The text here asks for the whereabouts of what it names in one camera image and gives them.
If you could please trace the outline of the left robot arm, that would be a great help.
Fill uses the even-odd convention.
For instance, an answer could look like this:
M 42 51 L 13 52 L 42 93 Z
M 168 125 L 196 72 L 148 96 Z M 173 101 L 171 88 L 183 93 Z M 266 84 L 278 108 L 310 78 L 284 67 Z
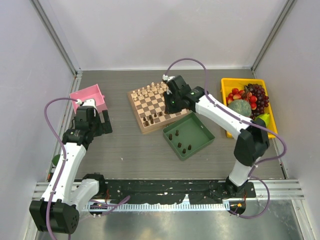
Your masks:
M 98 113 L 93 106 L 79 106 L 73 118 L 74 126 L 62 137 L 63 148 L 51 181 L 39 200 L 32 200 L 29 212 L 40 232 L 71 235 L 75 232 L 80 212 L 94 197 L 107 193 L 104 176 L 86 174 L 78 188 L 72 191 L 76 173 L 90 143 L 95 137 L 112 133 L 109 112 Z

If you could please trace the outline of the green plastic tray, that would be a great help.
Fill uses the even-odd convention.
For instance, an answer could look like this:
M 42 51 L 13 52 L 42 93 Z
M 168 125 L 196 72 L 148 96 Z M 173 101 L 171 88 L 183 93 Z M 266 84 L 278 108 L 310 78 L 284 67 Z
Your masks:
M 215 139 L 215 136 L 194 112 L 166 126 L 162 133 L 168 145 L 181 161 L 198 153 Z M 169 134 L 172 134 L 172 140 L 169 140 Z

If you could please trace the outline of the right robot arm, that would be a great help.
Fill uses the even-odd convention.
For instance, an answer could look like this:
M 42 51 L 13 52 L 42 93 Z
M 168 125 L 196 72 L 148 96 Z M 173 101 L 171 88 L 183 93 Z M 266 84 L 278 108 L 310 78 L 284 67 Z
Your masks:
M 191 88 L 180 75 L 163 75 L 162 82 L 166 84 L 163 96 L 168 114 L 190 110 L 212 120 L 236 140 L 233 152 L 236 161 L 225 180 L 224 190 L 230 197 L 238 197 L 244 192 L 254 163 L 270 146 L 265 123 L 262 120 L 253 123 L 249 117 L 223 105 L 200 86 Z

